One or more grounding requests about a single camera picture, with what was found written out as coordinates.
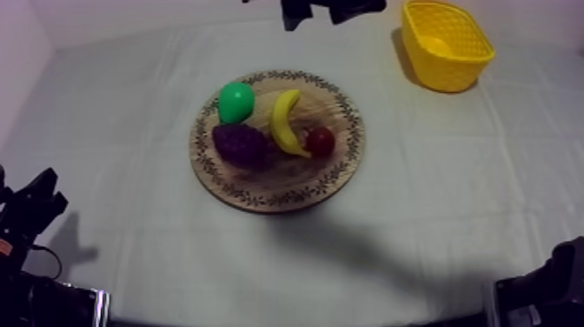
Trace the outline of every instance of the yellow banana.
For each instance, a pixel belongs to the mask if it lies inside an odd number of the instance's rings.
[[[272,117],[269,121],[269,130],[274,141],[282,151],[291,155],[310,157],[310,152],[302,148],[298,142],[298,137],[290,128],[288,115],[298,102],[299,90],[287,90],[278,97],[275,102]]]

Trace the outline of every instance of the red fruit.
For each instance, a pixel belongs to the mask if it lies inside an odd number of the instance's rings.
[[[315,157],[326,157],[335,149],[335,135],[326,127],[318,127],[309,132],[306,150]]]

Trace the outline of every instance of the plastic fruit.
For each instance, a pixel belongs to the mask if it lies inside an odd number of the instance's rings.
[[[245,83],[229,83],[219,93],[219,121],[241,123],[254,112],[256,95]]]
[[[296,137],[289,124],[289,113],[298,102],[299,97],[299,90],[287,90],[278,97],[272,110],[269,130],[275,143],[282,151],[291,155],[311,157],[310,152],[302,148],[298,142],[298,137]]]
[[[309,132],[306,149],[315,157],[330,156],[335,149],[335,135],[326,127],[318,127]]]
[[[244,123],[217,125],[212,135],[219,155],[234,166],[259,166],[268,152],[268,139],[259,130]]]

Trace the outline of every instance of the table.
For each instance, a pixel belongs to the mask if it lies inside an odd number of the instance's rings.
[[[584,59],[493,34],[479,83],[441,94],[412,83],[398,28],[386,14],[294,33],[224,23],[60,50],[0,151],[7,184],[56,170],[70,206],[38,242],[62,280],[111,291],[116,317],[379,326],[479,310],[481,285],[584,231]],[[367,133],[343,190],[278,218],[215,200],[187,151],[209,95],[267,69],[337,84]]]

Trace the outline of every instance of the plastic basket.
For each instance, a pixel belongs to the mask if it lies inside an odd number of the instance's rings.
[[[402,39],[420,82],[430,89],[467,89],[494,57],[491,43],[465,10],[449,3],[409,0]]]

